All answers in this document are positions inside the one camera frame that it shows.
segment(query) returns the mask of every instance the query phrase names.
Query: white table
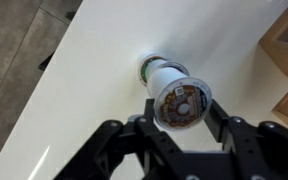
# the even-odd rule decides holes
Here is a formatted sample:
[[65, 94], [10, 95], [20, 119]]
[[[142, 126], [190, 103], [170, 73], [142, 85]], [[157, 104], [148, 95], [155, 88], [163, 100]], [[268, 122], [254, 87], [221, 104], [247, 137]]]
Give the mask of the white table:
[[[151, 50], [208, 83], [228, 113], [252, 124], [274, 118], [270, 111], [288, 91], [288, 78], [256, 43], [287, 6], [288, 0], [84, 1], [0, 154], [0, 180], [52, 179], [104, 120], [142, 113], [148, 95], [136, 71], [138, 57]], [[220, 148], [204, 123], [170, 134], [185, 150]], [[128, 156], [113, 179], [141, 176]]]

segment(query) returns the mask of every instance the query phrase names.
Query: gray floor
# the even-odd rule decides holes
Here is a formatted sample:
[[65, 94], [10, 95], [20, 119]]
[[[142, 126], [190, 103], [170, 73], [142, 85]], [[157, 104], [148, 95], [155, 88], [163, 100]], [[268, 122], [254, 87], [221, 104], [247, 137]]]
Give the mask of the gray floor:
[[0, 150], [82, 0], [0, 0]]

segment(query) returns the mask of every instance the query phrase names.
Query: tile floor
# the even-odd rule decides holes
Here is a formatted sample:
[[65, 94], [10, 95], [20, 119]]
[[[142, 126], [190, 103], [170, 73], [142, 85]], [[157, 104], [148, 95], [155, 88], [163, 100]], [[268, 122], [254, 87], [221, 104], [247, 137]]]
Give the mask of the tile floor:
[[82, 0], [0, 0], [0, 150]]

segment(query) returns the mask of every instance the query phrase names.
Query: white tabletop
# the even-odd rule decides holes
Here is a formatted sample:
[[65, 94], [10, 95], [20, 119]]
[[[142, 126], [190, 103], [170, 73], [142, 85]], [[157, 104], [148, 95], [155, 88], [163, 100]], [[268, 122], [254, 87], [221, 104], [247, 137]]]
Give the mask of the white tabletop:
[[[288, 0], [84, 1], [0, 154], [0, 180], [52, 179], [107, 119], [144, 110], [139, 56], [166, 54], [252, 124], [288, 91], [256, 43]], [[204, 123], [170, 133], [184, 150], [219, 149]], [[133, 156], [113, 179], [139, 179]]]

